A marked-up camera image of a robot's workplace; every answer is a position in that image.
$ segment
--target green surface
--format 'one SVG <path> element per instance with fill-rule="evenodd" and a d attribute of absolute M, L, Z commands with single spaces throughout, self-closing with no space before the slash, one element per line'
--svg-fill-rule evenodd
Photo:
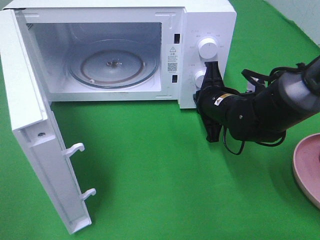
<path fill-rule="evenodd" d="M 229 87 L 246 89 L 244 68 L 267 74 L 320 54 L 261 0 L 231 3 Z M 86 147 L 71 158 L 81 190 L 97 191 L 86 200 L 93 224 L 69 235 L 11 133 L 0 79 L 0 239 L 320 238 L 320 211 L 292 172 L 294 148 L 319 132 L 320 114 L 292 127 L 278 147 L 247 143 L 234 156 L 222 142 L 206 142 L 199 115 L 176 101 L 54 103 L 66 146 Z"/>

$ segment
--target pink plate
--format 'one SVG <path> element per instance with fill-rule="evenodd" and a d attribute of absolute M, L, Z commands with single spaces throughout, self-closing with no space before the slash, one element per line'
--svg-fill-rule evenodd
<path fill-rule="evenodd" d="M 305 137 L 295 147 L 293 173 L 304 194 L 320 209 L 320 133 Z"/>

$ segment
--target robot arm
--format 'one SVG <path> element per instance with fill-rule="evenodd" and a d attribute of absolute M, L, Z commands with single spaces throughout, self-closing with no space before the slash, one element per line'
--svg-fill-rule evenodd
<path fill-rule="evenodd" d="M 206 62 L 201 89 L 193 96 L 209 142 L 218 142 L 223 126 L 226 132 L 242 141 L 274 147 L 281 144 L 286 130 L 320 112 L 320 56 L 297 68 L 277 67 L 269 76 L 250 70 L 242 75 L 255 86 L 255 91 L 240 93 L 225 87 L 218 62 Z"/>

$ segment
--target microwave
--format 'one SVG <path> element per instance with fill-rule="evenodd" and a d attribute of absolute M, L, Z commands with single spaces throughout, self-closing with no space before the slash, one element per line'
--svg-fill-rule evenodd
<path fill-rule="evenodd" d="M 196 105 L 205 62 L 224 75 L 236 12 L 227 0 L 14 0 L 0 11 L 11 128 L 70 234 L 90 225 L 51 102 Z"/>

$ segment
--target open microwave door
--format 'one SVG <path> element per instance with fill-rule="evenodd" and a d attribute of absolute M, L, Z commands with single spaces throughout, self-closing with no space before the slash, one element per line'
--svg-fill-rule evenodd
<path fill-rule="evenodd" d="M 0 12 L 0 55 L 11 127 L 24 154 L 50 197 L 68 232 L 91 224 L 84 200 L 94 188 L 81 193 L 69 157 L 84 145 L 66 149 L 55 116 L 37 82 L 42 75 L 31 62 L 22 38 L 27 31 L 24 16 L 11 9 Z"/>

